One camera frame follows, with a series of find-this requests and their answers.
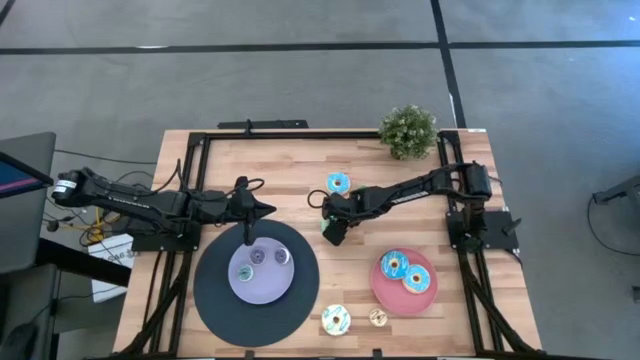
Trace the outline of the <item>dark monitor with blue screen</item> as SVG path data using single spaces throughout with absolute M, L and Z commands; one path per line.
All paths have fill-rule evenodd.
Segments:
M 53 179 L 39 170 L 0 152 L 0 199 L 53 185 Z

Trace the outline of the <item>black aluminium table frame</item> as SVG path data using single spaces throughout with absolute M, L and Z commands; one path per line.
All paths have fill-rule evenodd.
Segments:
M 489 138 L 484 130 L 447 130 L 423 159 L 399 161 L 374 129 L 282 132 L 233 130 L 165 133 L 154 181 L 172 190 L 234 187 L 240 176 L 260 178 L 254 196 L 276 212 L 261 220 L 284 223 L 309 243 L 319 267 L 319 291 L 310 315 L 290 336 L 261 347 L 232 345 L 214 335 L 196 309 L 193 286 L 204 250 L 241 224 L 206 225 L 197 250 L 139 252 L 131 270 L 114 350 L 108 360 L 535 360 L 543 357 L 517 250 L 468 253 L 450 244 L 446 215 L 465 205 L 433 195 L 396 205 L 347 230 L 334 246 L 321 232 L 330 173 L 359 186 L 392 186 L 437 168 L 484 165 L 492 197 L 485 211 L 506 211 Z M 391 313 L 371 287 L 375 262 L 391 249 L 424 255 L 438 276 L 434 303 L 417 316 Z M 330 336 L 321 315 L 332 304 L 351 316 L 349 331 Z M 388 321 L 375 327 L 372 309 Z

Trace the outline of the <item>lavender plate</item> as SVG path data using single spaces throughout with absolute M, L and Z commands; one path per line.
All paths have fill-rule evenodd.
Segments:
M 277 248 L 289 249 L 276 239 L 269 237 L 258 238 L 252 246 L 239 246 L 231 256 L 228 266 L 228 280 L 232 291 L 246 303 L 253 305 L 265 305 L 282 297 L 293 282 L 295 264 L 291 254 L 291 260 L 286 265 L 279 265 L 274 258 Z M 250 252 L 254 249 L 262 249 L 265 252 L 265 261 L 260 265 L 254 265 L 250 261 Z M 249 264 L 254 269 L 254 276 L 248 282 L 240 282 L 236 278 L 236 270 L 244 264 Z

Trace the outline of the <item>large white iced donut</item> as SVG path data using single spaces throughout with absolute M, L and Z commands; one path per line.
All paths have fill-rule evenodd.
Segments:
M 351 325 L 351 316 L 344 305 L 329 305 L 321 315 L 323 330 L 330 336 L 345 335 Z

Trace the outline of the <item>potted green plant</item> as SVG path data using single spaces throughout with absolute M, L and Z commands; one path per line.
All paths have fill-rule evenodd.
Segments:
M 378 135 L 396 160 L 422 159 L 436 142 L 436 117 L 417 105 L 394 108 L 380 122 Z

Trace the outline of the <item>pink plate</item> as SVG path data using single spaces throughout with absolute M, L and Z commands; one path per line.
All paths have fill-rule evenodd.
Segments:
M 411 264 L 419 264 L 430 273 L 431 284 L 428 290 L 421 294 L 413 294 L 405 289 L 402 280 L 386 278 L 380 269 L 380 260 L 375 262 L 371 271 L 371 287 L 377 300 L 391 313 L 401 316 L 417 316 L 425 312 L 435 301 L 438 293 L 438 276 L 434 266 L 421 253 L 408 248 L 396 248 L 404 252 Z

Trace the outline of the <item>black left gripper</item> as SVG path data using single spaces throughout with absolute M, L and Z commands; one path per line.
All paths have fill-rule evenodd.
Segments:
M 253 197 L 247 187 L 238 187 L 228 197 L 225 219 L 232 222 L 253 223 L 255 219 L 264 218 L 276 211 L 275 206 Z

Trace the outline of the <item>dark round woven placemat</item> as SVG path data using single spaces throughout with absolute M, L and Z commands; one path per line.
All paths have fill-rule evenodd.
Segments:
M 276 240 L 291 254 L 291 283 L 280 296 L 252 304 L 233 291 L 236 270 L 230 267 L 232 256 L 244 247 L 240 225 L 223 231 L 204 250 L 193 286 L 196 309 L 208 329 L 223 341 L 243 347 L 271 345 L 292 335 L 310 315 L 320 280 L 314 251 L 294 228 L 260 220 L 252 235 Z

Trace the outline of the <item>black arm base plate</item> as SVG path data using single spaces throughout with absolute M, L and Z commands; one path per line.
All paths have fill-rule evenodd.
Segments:
M 476 215 L 452 212 L 446 215 L 446 222 L 450 244 L 455 249 L 468 253 L 519 249 L 515 229 L 521 220 L 513 220 L 509 212 L 485 211 Z
M 157 230 L 151 224 L 134 220 L 125 233 L 133 238 L 132 250 L 135 252 L 191 252 L 199 248 L 201 230 L 202 226 L 193 221 L 182 223 L 182 228 L 175 233 Z

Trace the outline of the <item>white printed paper sheet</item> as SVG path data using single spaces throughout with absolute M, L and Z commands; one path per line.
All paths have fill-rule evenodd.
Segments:
M 128 234 L 112 236 L 99 243 L 90 245 L 88 252 L 92 257 L 101 258 L 131 269 L 135 262 L 132 251 L 133 237 Z M 92 300 L 103 303 L 127 292 L 126 286 L 116 286 L 107 282 L 92 280 Z

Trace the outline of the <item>black desk beam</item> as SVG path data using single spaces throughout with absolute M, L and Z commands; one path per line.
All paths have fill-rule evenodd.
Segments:
M 109 284 L 127 287 L 131 269 L 102 258 L 40 238 L 36 253 L 37 265 L 55 265 L 59 270 L 85 276 Z

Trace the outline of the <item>black stand leg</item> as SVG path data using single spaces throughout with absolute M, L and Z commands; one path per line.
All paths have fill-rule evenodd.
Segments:
M 611 188 L 592 195 L 596 204 L 607 204 L 617 198 L 627 198 L 634 207 L 640 209 L 640 175 L 633 176 Z

